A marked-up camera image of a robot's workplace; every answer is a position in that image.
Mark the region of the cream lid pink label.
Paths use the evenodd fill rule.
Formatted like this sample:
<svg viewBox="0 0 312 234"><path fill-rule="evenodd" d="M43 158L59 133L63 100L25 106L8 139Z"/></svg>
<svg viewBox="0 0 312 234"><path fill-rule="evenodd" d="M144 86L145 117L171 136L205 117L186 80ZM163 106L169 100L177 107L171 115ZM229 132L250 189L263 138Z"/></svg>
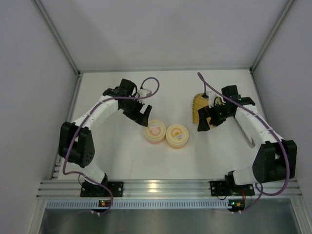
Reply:
<svg viewBox="0 0 312 234"><path fill-rule="evenodd" d="M161 120L150 120L148 126L144 130L146 139L158 141L164 139L166 135L166 126Z"/></svg>

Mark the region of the cream lid orange label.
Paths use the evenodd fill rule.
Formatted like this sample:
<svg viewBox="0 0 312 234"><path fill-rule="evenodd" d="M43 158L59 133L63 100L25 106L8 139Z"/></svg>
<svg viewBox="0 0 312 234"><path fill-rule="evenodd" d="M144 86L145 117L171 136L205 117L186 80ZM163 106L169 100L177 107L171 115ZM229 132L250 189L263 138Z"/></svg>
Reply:
<svg viewBox="0 0 312 234"><path fill-rule="evenodd" d="M184 125L173 124L166 130L166 140L173 144L187 143L189 139L189 132Z"/></svg>

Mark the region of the metal tongs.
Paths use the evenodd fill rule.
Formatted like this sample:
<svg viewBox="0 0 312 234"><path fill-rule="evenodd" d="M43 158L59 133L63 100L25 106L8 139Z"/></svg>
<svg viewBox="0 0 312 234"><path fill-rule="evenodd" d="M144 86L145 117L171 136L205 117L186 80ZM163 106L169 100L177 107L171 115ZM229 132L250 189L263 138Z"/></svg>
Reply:
<svg viewBox="0 0 312 234"><path fill-rule="evenodd" d="M246 140L248 146L249 146L250 148L254 148L254 147L255 147L255 142L254 142L254 140L253 140L250 136L248 136L248 135L245 133L244 129L243 129L242 126L239 124L238 120L237 120L235 117L233 117L233 119L234 119L234 121L235 121L237 127L238 127L239 130L241 131L242 135L244 136L244 138L245 138L245 140Z"/></svg>

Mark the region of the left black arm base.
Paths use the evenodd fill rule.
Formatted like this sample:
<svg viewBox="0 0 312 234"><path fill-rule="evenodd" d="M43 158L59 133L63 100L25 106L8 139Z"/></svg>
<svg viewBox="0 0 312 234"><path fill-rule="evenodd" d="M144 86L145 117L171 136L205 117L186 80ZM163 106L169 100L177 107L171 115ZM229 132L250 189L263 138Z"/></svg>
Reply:
<svg viewBox="0 0 312 234"><path fill-rule="evenodd" d="M109 181L107 184L108 190L113 197L123 197L122 181ZM102 186L95 185L89 182L83 182L80 190L80 197L110 197L110 193Z"/></svg>

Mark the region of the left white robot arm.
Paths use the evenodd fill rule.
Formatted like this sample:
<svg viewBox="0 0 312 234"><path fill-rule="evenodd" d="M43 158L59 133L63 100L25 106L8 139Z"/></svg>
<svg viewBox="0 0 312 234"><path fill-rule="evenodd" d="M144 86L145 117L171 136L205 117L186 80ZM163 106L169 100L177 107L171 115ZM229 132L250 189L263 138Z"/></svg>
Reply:
<svg viewBox="0 0 312 234"><path fill-rule="evenodd" d="M137 87L132 81L122 79L119 86L105 90L96 104L81 117L64 122L58 144L58 155L64 158L63 167L68 163L79 166L78 175L96 188L107 190L107 175L95 162L92 131L119 110L130 120L146 127L152 107L145 105L143 100L155 94L156 91Z"/></svg>

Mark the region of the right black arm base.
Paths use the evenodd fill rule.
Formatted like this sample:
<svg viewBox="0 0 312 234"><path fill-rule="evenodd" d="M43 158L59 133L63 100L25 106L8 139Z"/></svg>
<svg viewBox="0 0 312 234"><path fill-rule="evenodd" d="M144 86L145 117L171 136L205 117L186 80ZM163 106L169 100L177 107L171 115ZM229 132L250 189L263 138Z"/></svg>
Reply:
<svg viewBox="0 0 312 234"><path fill-rule="evenodd" d="M255 195L252 184L231 185L225 180L210 181L211 196L242 196L243 192L246 196Z"/></svg>

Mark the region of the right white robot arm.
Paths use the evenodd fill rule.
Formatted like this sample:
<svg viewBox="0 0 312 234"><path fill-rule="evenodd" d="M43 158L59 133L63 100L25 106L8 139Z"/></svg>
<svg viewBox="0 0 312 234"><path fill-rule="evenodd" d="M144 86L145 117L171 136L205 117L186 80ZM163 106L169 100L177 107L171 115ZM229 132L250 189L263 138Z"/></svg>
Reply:
<svg viewBox="0 0 312 234"><path fill-rule="evenodd" d="M238 93L237 86L226 86L221 93L218 96L207 91L194 97L193 123L197 125L197 130L206 132L232 117L250 147L257 150L251 166L225 175L226 188L236 192L254 183L294 178L296 143L277 134L261 116L255 102Z"/></svg>

